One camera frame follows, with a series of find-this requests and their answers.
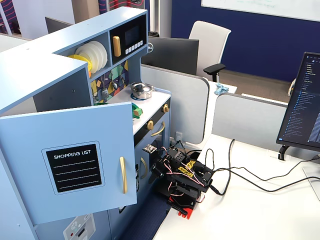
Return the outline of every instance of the gold cabinet handle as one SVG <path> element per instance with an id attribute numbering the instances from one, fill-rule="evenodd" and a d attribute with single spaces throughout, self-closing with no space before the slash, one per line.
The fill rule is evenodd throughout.
<path id="1" fill-rule="evenodd" d="M 123 194 L 126 194 L 128 191 L 128 189 L 127 189 L 127 173 L 126 173 L 125 158 L 123 156 L 120 157 L 120 165 L 121 165 L 122 181 L 123 181 Z"/>
<path id="2" fill-rule="evenodd" d="M 166 125 L 165 125 L 165 122 L 163 121 L 163 122 L 162 122 L 162 128 L 160 129 L 160 131 L 157 131 L 157 132 L 155 132 L 155 133 L 152 133 L 152 134 L 151 134 L 151 137 L 162 133 L 163 130 L 165 130 L 165 127 L 166 127 Z"/>
<path id="3" fill-rule="evenodd" d="M 147 167 L 146 161 L 145 161 L 143 158 L 141 158 L 141 162 L 143 163 L 144 168 L 145 168 L 145 173 L 144 173 L 144 175 L 141 177 L 141 179 L 144 179 L 144 178 L 147 176 L 147 174 L 148 174 L 148 167 Z"/>

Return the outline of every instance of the blue cloth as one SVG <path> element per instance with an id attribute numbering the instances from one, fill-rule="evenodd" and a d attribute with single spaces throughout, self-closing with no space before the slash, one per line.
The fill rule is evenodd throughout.
<path id="1" fill-rule="evenodd" d="M 214 91 L 215 95 L 220 95 L 227 92 L 229 92 L 228 87 L 223 86 L 220 82 L 216 84 L 216 90 Z"/>

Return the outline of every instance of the stack of plates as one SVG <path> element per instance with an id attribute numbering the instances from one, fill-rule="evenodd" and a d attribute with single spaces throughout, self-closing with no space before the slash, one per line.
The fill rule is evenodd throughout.
<path id="1" fill-rule="evenodd" d="M 104 68 L 108 61 L 107 51 L 98 41 L 90 41 L 85 45 L 78 47 L 75 54 L 80 55 L 91 62 L 92 74 L 95 74 L 101 68 Z"/>

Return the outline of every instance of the whiteboard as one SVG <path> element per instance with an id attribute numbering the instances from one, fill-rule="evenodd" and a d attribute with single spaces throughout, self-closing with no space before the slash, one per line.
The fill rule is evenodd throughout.
<path id="1" fill-rule="evenodd" d="M 201 6 L 320 22 L 320 0 L 201 0 Z"/>

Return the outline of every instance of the open cabinet door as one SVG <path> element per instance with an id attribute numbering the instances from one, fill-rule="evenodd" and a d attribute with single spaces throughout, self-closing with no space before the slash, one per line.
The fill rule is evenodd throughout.
<path id="1" fill-rule="evenodd" d="M 130 102 L 0 117 L 0 148 L 34 225 L 137 203 Z"/>

